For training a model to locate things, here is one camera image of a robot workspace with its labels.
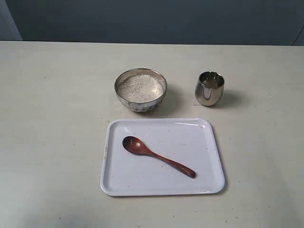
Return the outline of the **steel bowl of rice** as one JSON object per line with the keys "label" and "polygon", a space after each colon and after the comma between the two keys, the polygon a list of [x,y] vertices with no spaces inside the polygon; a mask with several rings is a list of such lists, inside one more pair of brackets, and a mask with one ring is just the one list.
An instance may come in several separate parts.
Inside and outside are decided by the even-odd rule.
{"label": "steel bowl of rice", "polygon": [[159,105],[167,92],[167,81],[159,72],[147,68],[130,69],[114,83],[118,100],[133,112],[147,112]]}

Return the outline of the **steel cup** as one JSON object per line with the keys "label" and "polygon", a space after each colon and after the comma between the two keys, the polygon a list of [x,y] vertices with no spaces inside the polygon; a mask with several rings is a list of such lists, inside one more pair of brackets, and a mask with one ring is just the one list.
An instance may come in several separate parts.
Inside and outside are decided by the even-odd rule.
{"label": "steel cup", "polygon": [[223,95],[224,84],[223,76],[217,72],[201,73],[195,88],[197,101],[203,106],[214,106]]}

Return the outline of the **white plastic tray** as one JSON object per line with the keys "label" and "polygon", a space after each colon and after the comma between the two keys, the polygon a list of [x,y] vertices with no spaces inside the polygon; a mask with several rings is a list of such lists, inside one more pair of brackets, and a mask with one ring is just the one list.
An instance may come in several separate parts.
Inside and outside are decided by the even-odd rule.
{"label": "white plastic tray", "polygon": [[212,125],[202,118],[111,122],[100,186],[113,197],[222,191],[225,176]]}

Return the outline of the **dark red wooden spoon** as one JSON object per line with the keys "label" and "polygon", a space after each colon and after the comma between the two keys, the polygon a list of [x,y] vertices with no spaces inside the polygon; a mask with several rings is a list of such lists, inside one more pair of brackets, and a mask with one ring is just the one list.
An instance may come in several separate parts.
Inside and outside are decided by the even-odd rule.
{"label": "dark red wooden spoon", "polygon": [[176,161],[167,159],[161,155],[158,155],[151,151],[139,138],[134,136],[126,136],[122,141],[123,147],[130,153],[142,156],[149,156],[159,159],[164,163],[170,165],[171,167],[175,168],[176,170],[182,172],[186,176],[190,178],[196,178],[196,172]]}

